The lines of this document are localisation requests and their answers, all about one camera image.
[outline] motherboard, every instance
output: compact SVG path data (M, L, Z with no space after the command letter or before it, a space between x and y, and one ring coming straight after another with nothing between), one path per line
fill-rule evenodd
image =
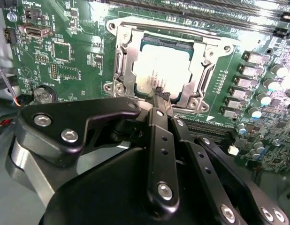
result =
M170 94L239 165L290 170L290 0L0 0L34 103Z

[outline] cpu socket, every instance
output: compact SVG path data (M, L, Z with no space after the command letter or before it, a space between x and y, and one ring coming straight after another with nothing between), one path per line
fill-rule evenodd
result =
M114 80L104 90L114 97L145 99L152 88L162 87L170 92L173 110L184 113L209 111L204 97L215 65L238 42L134 16L108 21L107 30L116 37L116 51Z

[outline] white triangle marking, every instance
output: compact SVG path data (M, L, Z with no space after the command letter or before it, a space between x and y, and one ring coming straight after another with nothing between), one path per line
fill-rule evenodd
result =
M210 121L211 119L214 119L214 116L207 116L206 121Z

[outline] wire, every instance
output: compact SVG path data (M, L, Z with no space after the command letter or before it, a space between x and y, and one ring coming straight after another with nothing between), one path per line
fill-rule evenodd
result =
M1 68L0 68L0 75L1 75L2 79L4 80L4 83L8 87L11 95L13 96L13 100L14 100L15 104L20 107L21 105L18 103L17 96L15 95L14 89L13 89L12 85L10 84L8 78L6 77L6 75L4 74L4 72Z

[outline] mounting screw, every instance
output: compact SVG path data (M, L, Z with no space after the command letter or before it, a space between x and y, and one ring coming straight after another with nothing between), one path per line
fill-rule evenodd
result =
M189 102L189 107L190 108L195 108L198 105L198 100L196 98L191 98Z
M235 222L235 215L233 211L227 207L226 205L221 205L221 212L224 215L224 217L231 223L233 224Z
M270 222L273 222L273 216L270 214L270 212L268 212L265 208L261 208L261 209L266 219Z
M6 18L7 18L10 22L12 22L12 23L17 22L17 20L18 20L17 14L14 13L14 12L9 12L9 13L7 14Z
M206 144L210 144L210 141L207 139L207 138L203 138L203 141L206 143Z
M181 120L177 120L177 123L180 125L180 126L183 126L183 122Z
M47 127L52 123L52 120L45 115L38 115L33 119L33 121L35 122L35 124L41 127Z
M171 188L167 184L159 184L158 185L158 193L166 201L171 200L171 198L173 196Z
M121 83L116 84L115 89L118 94L122 94L124 92L124 86Z
M69 143L74 143L78 140L78 134L71 129L65 129L61 133L61 138Z
M283 215L279 211L277 211L276 209L273 209L273 212L275 213L275 215L279 221L285 222L285 218L283 217Z

